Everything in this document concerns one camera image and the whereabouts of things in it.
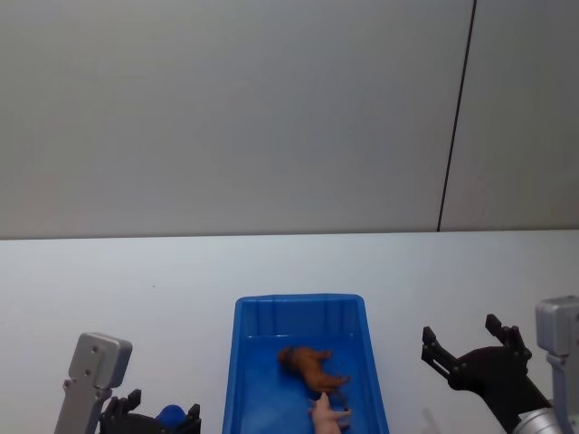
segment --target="toy animal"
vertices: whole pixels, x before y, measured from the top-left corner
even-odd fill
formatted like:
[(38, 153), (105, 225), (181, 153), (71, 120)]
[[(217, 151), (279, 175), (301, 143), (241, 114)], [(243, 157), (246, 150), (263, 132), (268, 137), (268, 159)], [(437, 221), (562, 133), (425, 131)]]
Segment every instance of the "toy animal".
[(290, 371), (301, 374), (310, 390), (318, 393), (337, 393), (342, 397), (338, 388), (348, 382), (350, 377), (324, 373), (322, 361), (331, 356), (331, 351), (316, 351), (307, 347), (288, 347), (278, 353), (278, 362)]
[(352, 411), (333, 411), (325, 392), (322, 393), (319, 400), (313, 401), (312, 404), (313, 407), (308, 413), (311, 415), (316, 434), (341, 434), (342, 429), (349, 427), (347, 423), (339, 423), (338, 421), (351, 415)]

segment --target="blue object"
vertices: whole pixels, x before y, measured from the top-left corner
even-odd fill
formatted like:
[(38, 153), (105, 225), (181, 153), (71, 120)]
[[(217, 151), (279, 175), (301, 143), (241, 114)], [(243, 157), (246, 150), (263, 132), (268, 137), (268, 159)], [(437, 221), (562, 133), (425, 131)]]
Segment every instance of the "blue object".
[(155, 419), (161, 422), (163, 426), (173, 429), (185, 422), (186, 417), (187, 415), (178, 405), (167, 405)]
[(325, 371), (351, 377), (341, 388), (352, 410), (346, 434), (389, 432), (364, 300), (316, 294), (237, 300), (223, 434), (313, 434), (306, 386), (278, 366), (286, 346), (333, 350)]

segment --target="brown toy horse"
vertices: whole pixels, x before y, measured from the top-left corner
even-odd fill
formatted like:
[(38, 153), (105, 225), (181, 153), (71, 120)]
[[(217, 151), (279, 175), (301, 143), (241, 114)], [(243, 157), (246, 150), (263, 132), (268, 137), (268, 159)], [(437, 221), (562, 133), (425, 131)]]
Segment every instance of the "brown toy horse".
[(316, 351), (307, 347), (284, 348), (278, 353), (278, 362), (294, 373), (299, 373), (310, 390), (318, 393), (335, 393), (347, 407), (344, 396), (338, 389), (350, 377), (324, 373), (322, 362), (332, 356), (331, 351)]

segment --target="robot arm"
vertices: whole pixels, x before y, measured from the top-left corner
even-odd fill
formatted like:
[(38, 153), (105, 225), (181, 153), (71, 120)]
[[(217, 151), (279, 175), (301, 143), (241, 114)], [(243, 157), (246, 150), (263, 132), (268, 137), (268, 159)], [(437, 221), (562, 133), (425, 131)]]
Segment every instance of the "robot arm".
[(100, 333), (84, 333), (74, 350), (69, 376), (64, 381), (64, 402), (54, 434), (200, 434), (199, 405), (187, 414), (176, 405), (165, 407), (155, 419), (131, 413), (141, 402), (141, 391), (127, 398), (112, 397), (127, 370), (133, 346)]
[(430, 327), (425, 327), (422, 359), (446, 378), (452, 389), (478, 394), (503, 429), (513, 433), (522, 414), (549, 408), (550, 404), (527, 377), (531, 352), (518, 328), (502, 326), (494, 315), (487, 316), (486, 328), (502, 346), (476, 349), (455, 358), (441, 347)]
[(555, 414), (564, 434), (579, 433), (579, 297), (536, 305), (536, 341), (553, 367)]
[(79, 337), (54, 434), (94, 434), (102, 404), (122, 383), (132, 350), (130, 342), (100, 333)]

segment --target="gray metal bracket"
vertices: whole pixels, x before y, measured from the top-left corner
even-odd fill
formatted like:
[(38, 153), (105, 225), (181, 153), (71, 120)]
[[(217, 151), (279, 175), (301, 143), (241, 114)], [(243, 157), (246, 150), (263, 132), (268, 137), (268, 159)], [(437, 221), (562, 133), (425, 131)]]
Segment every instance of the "gray metal bracket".
[(555, 415), (564, 434), (579, 433), (579, 297), (536, 305), (536, 341), (553, 367)]
[(102, 404), (122, 383), (132, 350), (129, 341), (100, 333), (79, 337), (54, 434), (94, 434)]

